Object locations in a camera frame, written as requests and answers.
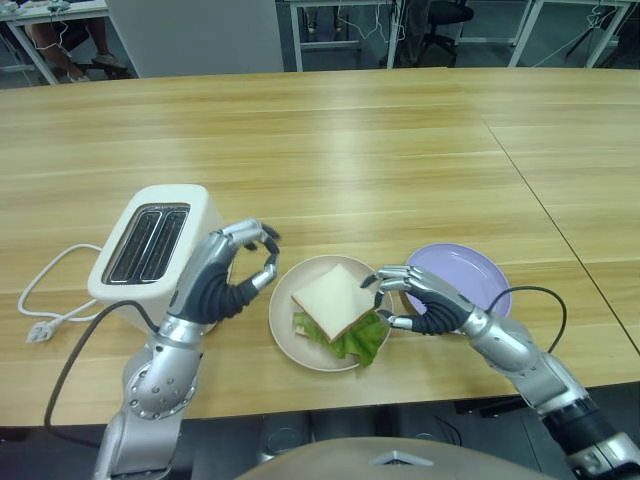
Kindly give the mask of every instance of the plate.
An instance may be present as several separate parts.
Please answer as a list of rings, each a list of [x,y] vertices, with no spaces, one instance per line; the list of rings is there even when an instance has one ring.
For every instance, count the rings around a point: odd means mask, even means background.
[[[356,368],[359,365],[358,357],[347,355],[345,358],[336,358],[322,345],[295,333],[293,313],[303,310],[291,296],[295,291],[321,277],[338,264],[342,264],[356,278],[362,280],[374,273],[373,268],[355,258],[341,255],[313,257],[297,264],[280,279],[269,303],[269,328],[280,350],[303,367],[320,372],[342,372]],[[369,289],[375,293],[376,285],[370,286]],[[393,312],[391,295],[384,296],[381,308]]]
[[[487,309],[500,292],[509,288],[507,277],[488,257],[472,248],[456,243],[434,243],[411,254],[407,265],[421,267],[446,280],[465,297]],[[407,295],[411,306],[420,314],[422,303]],[[506,317],[511,312],[511,294],[500,299],[493,311]]]

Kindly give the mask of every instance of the sandwich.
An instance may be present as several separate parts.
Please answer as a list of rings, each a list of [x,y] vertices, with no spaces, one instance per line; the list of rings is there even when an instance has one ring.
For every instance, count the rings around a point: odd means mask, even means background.
[[[303,310],[295,313],[297,334],[324,345],[338,358],[360,357],[360,365],[373,362],[388,333],[388,325],[374,311],[374,294],[360,288],[343,265],[294,292],[292,298]]]

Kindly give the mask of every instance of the black cord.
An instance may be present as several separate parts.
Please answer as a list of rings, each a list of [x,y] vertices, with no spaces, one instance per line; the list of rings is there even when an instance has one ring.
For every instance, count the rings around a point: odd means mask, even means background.
[[[460,430],[458,430],[456,427],[454,427],[453,425],[451,425],[449,422],[447,422],[444,418],[442,417],[433,417],[435,418],[438,422],[446,425],[450,430],[452,430],[453,432],[455,432],[456,437],[457,437],[457,442],[454,440],[455,444],[458,445],[459,447],[462,446],[462,435],[460,435]]]
[[[498,301],[500,301],[500,299],[502,297],[504,297],[505,295],[507,295],[508,293],[518,292],[518,291],[521,291],[521,290],[533,290],[533,291],[537,291],[537,292],[547,293],[547,294],[551,295],[553,298],[555,298],[558,301],[558,303],[560,304],[560,308],[562,309],[562,323],[560,324],[560,330],[558,330],[558,334],[556,335],[556,338],[553,340],[553,342],[551,343],[551,346],[547,350],[548,353],[551,353],[551,352],[553,352],[553,350],[558,345],[558,342],[562,338],[562,335],[564,335],[564,330],[565,330],[565,328],[567,326],[567,306],[565,305],[565,303],[562,300],[562,298],[560,297],[560,295],[558,295],[553,290],[549,290],[548,288],[544,288],[544,287],[536,287],[536,286],[533,286],[533,285],[522,285],[520,287],[507,288],[506,290],[500,292],[500,294],[496,298],[493,299],[493,302],[491,302],[491,305],[489,305],[489,308],[487,308],[486,312],[487,312],[487,314],[490,314],[491,311],[495,308],[495,306],[498,303]]]
[[[76,346],[73,347],[73,350],[69,354],[69,358],[67,358],[67,361],[64,364],[64,367],[62,367],[62,371],[60,372],[60,375],[58,375],[58,379],[56,380],[56,383],[53,386],[53,390],[51,392],[51,397],[49,398],[49,403],[47,404],[47,410],[45,411],[45,414],[44,414],[44,428],[51,435],[53,435],[55,437],[58,437],[58,438],[61,438],[63,440],[67,440],[69,442],[74,442],[74,443],[78,443],[80,445],[84,445],[85,447],[100,448],[100,444],[99,443],[95,443],[95,442],[92,442],[90,440],[84,440],[82,438],[76,438],[74,436],[67,435],[66,433],[62,433],[62,432],[58,431],[57,428],[54,427],[51,424],[51,417],[53,416],[53,410],[54,410],[54,408],[56,408],[56,403],[58,401],[58,396],[60,395],[60,391],[62,390],[62,387],[64,386],[64,382],[67,380],[67,376],[69,375],[69,372],[71,371],[71,367],[73,367],[73,364],[75,363],[76,359],[78,358],[78,355],[80,355],[80,352],[84,348],[85,343],[87,343],[87,340],[89,340],[89,337],[91,337],[91,334],[93,333],[93,331],[97,328],[97,326],[100,324],[100,322],[107,315],[109,315],[114,310],[116,310],[116,309],[118,309],[120,307],[124,307],[126,305],[130,305],[132,307],[135,307],[138,310],[138,312],[140,313],[140,315],[142,316],[142,318],[144,319],[144,322],[147,324],[147,326],[153,332],[157,332],[158,331],[158,327],[151,321],[151,319],[149,318],[149,315],[144,310],[142,305],[140,305],[138,302],[136,302],[134,300],[123,300],[121,302],[116,302],[116,303],[114,303],[112,305],[109,305],[107,308],[105,308],[100,313],[98,313],[96,315],[96,318],[94,318],[91,321],[91,323],[89,324],[87,329],[84,331],[84,333],[82,334],[82,336],[78,340],[78,343],[76,343]]]

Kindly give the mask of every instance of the purple plate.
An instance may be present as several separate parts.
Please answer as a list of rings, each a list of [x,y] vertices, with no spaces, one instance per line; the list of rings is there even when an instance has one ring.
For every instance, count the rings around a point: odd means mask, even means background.
[[[509,288],[502,270],[489,258],[475,250],[456,243],[434,243],[411,254],[407,265],[421,267],[446,280],[460,292],[486,309],[500,292]],[[420,314],[426,311],[422,303],[407,295],[413,308]],[[500,299],[493,309],[506,317],[511,312],[511,294]]]

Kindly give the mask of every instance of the person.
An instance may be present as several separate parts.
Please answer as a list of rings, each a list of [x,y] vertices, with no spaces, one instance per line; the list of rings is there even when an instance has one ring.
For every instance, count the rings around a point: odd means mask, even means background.
[[[87,30],[96,45],[97,54],[93,62],[99,65],[107,65],[113,68],[126,69],[126,67],[111,54],[107,45],[107,29],[104,18],[91,18],[84,20]],[[90,82],[91,79],[80,70],[66,50],[60,48],[60,34],[56,32],[52,23],[37,23],[26,25],[27,34],[31,37],[36,48],[42,56],[67,72],[67,77],[72,83]]]
[[[304,7],[304,14],[307,20],[307,31],[314,35],[318,30],[318,7]],[[333,27],[336,29],[336,33],[342,31],[342,18],[339,7],[333,7]]]

